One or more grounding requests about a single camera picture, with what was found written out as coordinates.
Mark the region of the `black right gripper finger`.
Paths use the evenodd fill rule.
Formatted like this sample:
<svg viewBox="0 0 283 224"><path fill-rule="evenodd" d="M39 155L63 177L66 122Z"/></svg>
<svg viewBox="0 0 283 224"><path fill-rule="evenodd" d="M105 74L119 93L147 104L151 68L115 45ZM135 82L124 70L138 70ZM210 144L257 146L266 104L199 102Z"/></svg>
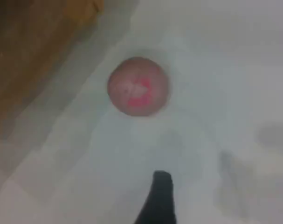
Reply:
<svg viewBox="0 0 283 224"><path fill-rule="evenodd" d="M176 224L173 181L170 173L157 170L136 224Z"/></svg>

